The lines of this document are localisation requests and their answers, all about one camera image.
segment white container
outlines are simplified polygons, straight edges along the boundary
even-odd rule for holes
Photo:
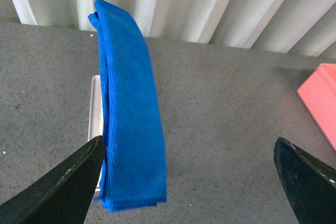
[[[92,77],[92,85],[91,85],[88,141],[90,141],[96,136],[103,135],[103,123],[104,121],[103,121],[100,76],[94,76]],[[99,187],[100,179],[101,179],[101,172],[96,187],[96,191],[100,191]]]

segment blue towel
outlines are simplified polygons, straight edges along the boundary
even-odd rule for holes
[[[156,206],[166,201],[166,160],[150,54],[131,15],[94,6],[106,146],[99,199],[110,212]]]

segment towel fold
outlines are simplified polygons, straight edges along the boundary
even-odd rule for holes
[[[106,146],[99,199],[110,212],[156,206],[166,201],[166,160],[150,54],[127,12],[94,6]]]

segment pink box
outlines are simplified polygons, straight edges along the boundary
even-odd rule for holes
[[[321,64],[298,94],[336,151],[336,64]]]

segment gray floor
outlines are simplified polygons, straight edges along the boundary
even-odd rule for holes
[[[298,223],[273,147],[283,136],[336,167],[336,153],[296,94],[319,63],[336,61],[147,41],[168,201],[118,214],[92,202],[85,223]],[[0,23],[0,63],[1,204],[86,142],[97,36]]]

